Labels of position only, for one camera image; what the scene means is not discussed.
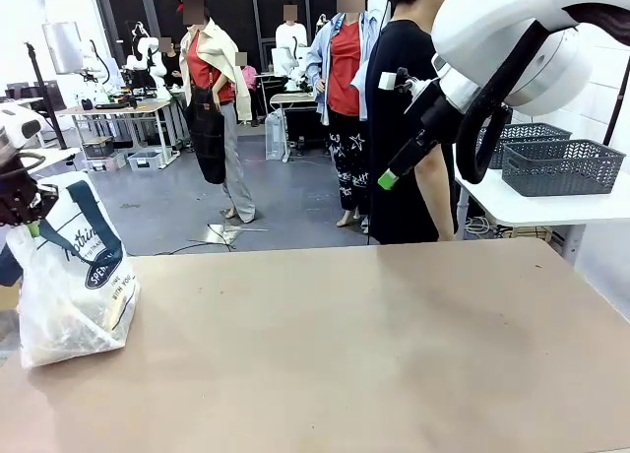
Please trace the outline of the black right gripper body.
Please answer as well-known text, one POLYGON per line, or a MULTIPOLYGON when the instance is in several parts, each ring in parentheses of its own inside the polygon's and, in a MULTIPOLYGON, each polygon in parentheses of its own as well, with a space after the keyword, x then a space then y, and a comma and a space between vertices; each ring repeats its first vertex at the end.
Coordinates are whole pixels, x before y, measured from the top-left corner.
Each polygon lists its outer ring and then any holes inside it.
POLYGON ((453 145, 463 114, 443 94, 437 81, 430 81, 410 105, 411 141, 419 149, 438 144, 453 145))

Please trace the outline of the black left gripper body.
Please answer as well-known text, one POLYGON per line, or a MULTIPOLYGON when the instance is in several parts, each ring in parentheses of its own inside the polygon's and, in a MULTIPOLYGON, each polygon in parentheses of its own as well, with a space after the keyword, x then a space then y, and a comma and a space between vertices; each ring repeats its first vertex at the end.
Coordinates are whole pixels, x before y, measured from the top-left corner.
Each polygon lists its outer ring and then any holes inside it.
POLYGON ((45 218, 59 198, 54 184, 39 184, 25 170, 1 175, 1 225, 17 227, 45 218))

